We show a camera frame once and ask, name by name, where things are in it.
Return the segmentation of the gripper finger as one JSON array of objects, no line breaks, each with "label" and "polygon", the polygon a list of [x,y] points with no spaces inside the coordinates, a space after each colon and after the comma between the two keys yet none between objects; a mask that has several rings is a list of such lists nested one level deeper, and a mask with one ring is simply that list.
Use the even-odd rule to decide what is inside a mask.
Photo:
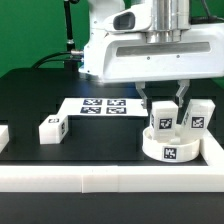
[{"label": "gripper finger", "polygon": [[146,93],[144,92],[145,83],[144,82],[136,82],[135,88],[142,99],[142,107],[144,109],[151,108],[151,100],[147,97]]},{"label": "gripper finger", "polygon": [[178,103],[179,107],[183,106],[184,103],[184,96],[190,86],[190,81],[189,80],[179,80],[178,81],[179,89],[176,93],[176,102]]}]

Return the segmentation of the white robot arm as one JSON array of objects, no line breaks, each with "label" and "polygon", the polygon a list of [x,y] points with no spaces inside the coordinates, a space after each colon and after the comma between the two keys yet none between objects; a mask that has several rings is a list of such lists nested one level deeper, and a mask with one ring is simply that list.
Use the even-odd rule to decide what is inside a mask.
[{"label": "white robot arm", "polygon": [[88,0],[90,38],[79,72],[101,83],[176,80],[181,98],[189,81],[224,76],[224,23],[192,25],[189,0]]}]

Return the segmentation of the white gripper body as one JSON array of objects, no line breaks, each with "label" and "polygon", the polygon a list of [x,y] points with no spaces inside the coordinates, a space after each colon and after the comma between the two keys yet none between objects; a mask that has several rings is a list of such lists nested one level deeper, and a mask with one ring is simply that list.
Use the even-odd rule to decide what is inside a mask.
[{"label": "white gripper body", "polygon": [[97,74],[103,82],[224,76],[224,22],[189,21],[187,3],[141,3],[105,18]]}]

